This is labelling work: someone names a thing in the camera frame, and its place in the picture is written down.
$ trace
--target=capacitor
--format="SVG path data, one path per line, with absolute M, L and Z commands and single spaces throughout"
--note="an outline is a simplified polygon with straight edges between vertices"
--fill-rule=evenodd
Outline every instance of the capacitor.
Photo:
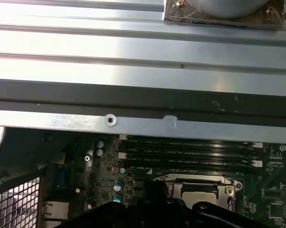
M 113 186 L 115 191 L 120 191 L 122 189 L 122 184 L 120 182 L 116 182 Z
M 113 197 L 113 202 L 121 203 L 121 202 L 122 202 L 121 196 L 115 195 L 115 196 Z
M 75 189 L 75 192 L 78 194 L 78 193 L 80 193 L 83 190 L 85 190 L 85 187 L 84 186 L 80 186 L 80 187 Z
M 126 172 L 125 168 L 120 168 L 120 173 L 124 174 Z
M 101 157 L 101 156 L 103 155 L 103 153 L 104 153 L 104 152 L 103 152 L 102 149 L 97 149 L 97 150 L 96 150 L 96 155 L 99 156 L 99 157 Z
M 104 142 L 103 142 L 103 141 L 98 141 L 98 142 L 96 143 L 96 147 L 97 147 L 97 148 L 103 148 L 103 147 L 104 147 Z

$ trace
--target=screw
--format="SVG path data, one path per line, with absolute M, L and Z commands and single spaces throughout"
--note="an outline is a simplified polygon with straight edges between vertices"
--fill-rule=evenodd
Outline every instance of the screw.
M 85 156 L 85 161 L 86 161 L 86 162 L 89 162 L 90 160 L 91 160 L 91 156 L 90 156 L 90 155 L 86 155 L 86 156 Z
M 282 151 L 282 152 L 286 151 L 286 146 L 285 145 L 280 145 L 280 151 Z
M 179 0 L 177 3 L 176 3 L 176 6 L 177 7 L 182 7 L 184 5 L 184 0 Z
M 232 188 L 227 188 L 227 194 L 232 195 L 233 194 L 233 189 Z

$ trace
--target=ventilation grille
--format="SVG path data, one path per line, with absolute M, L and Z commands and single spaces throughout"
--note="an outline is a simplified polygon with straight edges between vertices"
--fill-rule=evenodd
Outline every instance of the ventilation grille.
M 35 228 L 39 178 L 0 194 L 0 228 Z

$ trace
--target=silver metal panel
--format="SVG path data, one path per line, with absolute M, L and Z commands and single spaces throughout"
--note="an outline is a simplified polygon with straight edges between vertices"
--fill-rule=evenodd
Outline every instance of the silver metal panel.
M 286 75 L 0 59 L 0 79 L 286 96 Z
M 145 38 L 0 31 L 0 53 L 286 69 L 286 47 Z
M 0 125 L 171 138 L 286 143 L 284 127 L 179 121 L 173 116 L 163 119 L 117 117 L 116 125 L 109 127 L 105 116 L 0 111 Z
M 286 20 L 280 31 L 181 26 L 163 22 L 161 0 L 4 1 L 0 78 L 286 96 Z M 0 111 L 0 125 L 286 143 L 286 128 L 174 117 L 108 127 L 103 116 Z

